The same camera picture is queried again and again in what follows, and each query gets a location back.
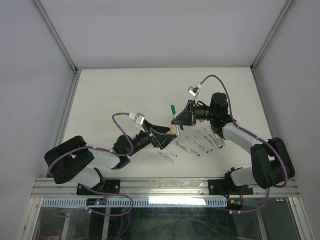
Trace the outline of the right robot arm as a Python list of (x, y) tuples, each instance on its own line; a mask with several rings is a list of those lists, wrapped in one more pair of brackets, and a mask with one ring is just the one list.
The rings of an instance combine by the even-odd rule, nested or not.
[(229, 110), (229, 96), (214, 93), (210, 105), (189, 100), (173, 118), (173, 125), (194, 126), (197, 121), (209, 121), (211, 131), (229, 140), (250, 154), (250, 167), (232, 169), (225, 174), (223, 187), (230, 194), (243, 185), (258, 185), (262, 189), (283, 188), (296, 175), (284, 141), (279, 137), (263, 138), (241, 127)]

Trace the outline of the yellow capped pen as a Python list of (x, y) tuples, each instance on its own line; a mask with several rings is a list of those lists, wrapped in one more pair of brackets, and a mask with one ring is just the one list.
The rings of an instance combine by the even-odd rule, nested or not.
[(162, 157), (164, 157), (168, 162), (170, 162), (171, 164), (174, 164), (175, 162), (170, 158), (168, 157), (166, 154), (164, 154), (163, 152), (159, 151), (159, 150), (156, 150)]

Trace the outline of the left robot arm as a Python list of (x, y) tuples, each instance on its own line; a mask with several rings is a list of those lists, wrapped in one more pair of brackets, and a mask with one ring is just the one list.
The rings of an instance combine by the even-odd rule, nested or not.
[(67, 140), (45, 153), (48, 174), (56, 184), (80, 182), (93, 194), (102, 193), (105, 182), (100, 172), (89, 165), (119, 170), (130, 163), (131, 156), (148, 145), (163, 150), (177, 138), (176, 134), (170, 133), (169, 127), (154, 125), (147, 120), (141, 127), (133, 138), (125, 134), (119, 136), (110, 150), (88, 145), (81, 135)]

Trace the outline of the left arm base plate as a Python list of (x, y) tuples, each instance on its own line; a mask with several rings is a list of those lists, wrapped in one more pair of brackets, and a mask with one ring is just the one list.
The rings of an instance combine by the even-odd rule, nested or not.
[(78, 196), (93, 196), (98, 195), (96, 192), (101, 192), (102, 195), (105, 195), (107, 193), (110, 194), (119, 194), (120, 193), (120, 187), (116, 186), (114, 184), (103, 184), (101, 186), (95, 186), (92, 188), (93, 192), (85, 188), (83, 185), (78, 185), (76, 194)]

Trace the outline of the green capped pen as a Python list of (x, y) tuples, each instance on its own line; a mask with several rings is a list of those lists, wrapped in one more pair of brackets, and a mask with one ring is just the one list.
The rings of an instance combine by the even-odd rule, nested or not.
[[(176, 109), (175, 109), (175, 106), (174, 106), (174, 105), (171, 105), (170, 108), (171, 108), (172, 116), (173, 116), (173, 118), (175, 119), (175, 118), (176, 118)], [(176, 134), (177, 134), (177, 136), (179, 136), (179, 135), (180, 135), (180, 127), (179, 127), (178, 125), (176, 125), (176, 124), (175, 124), (174, 126), (175, 126), (175, 128), (176, 128)]]

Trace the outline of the purple pen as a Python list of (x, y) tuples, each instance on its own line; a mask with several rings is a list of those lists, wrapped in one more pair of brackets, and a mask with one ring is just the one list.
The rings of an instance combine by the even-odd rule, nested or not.
[(199, 139), (199, 138), (197, 138), (196, 136), (195, 136), (195, 138), (196, 138), (196, 143), (197, 143), (197, 145), (203, 150), (203, 151), (205, 151), (206, 153), (209, 153), (209, 150), (205, 147), (205, 145), (201, 142), (201, 140)]

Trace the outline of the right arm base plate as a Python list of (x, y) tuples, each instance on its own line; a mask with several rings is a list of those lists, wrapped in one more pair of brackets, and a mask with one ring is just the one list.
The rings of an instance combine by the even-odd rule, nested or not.
[(209, 195), (212, 196), (230, 196), (240, 194), (251, 196), (254, 194), (253, 189), (249, 188), (248, 185), (236, 186), (231, 181), (225, 179), (209, 179), (207, 183)]

